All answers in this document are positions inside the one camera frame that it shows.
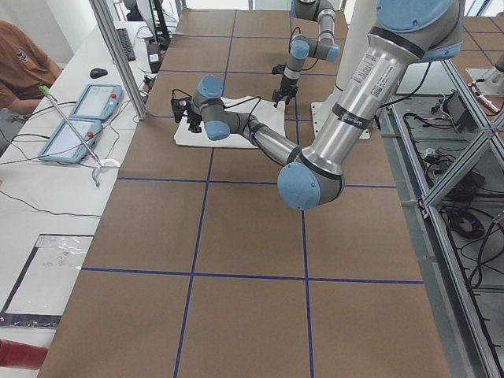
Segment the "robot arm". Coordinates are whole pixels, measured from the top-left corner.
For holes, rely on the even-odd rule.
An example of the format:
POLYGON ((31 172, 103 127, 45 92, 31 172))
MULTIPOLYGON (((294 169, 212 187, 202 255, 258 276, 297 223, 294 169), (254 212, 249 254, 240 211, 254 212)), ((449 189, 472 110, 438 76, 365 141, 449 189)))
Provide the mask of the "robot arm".
POLYGON ((277 187, 293 209, 331 202, 344 188, 343 161, 388 100, 409 65, 441 61, 461 49, 462 1, 376 1, 368 47, 332 109, 307 147, 299 146, 249 113, 227 111, 223 84, 203 77, 196 92, 174 106, 194 132, 213 141, 241 135, 281 165, 277 187))
POLYGON ((272 101, 277 104, 285 101, 288 105, 298 92, 298 80, 304 70, 308 57, 316 61, 335 61, 339 46, 335 44, 335 9, 330 1, 292 1, 291 15, 294 18, 315 21, 318 24, 318 37, 307 38, 302 33, 291 33, 287 62, 272 68, 273 75, 281 74, 280 87, 272 93, 272 101))

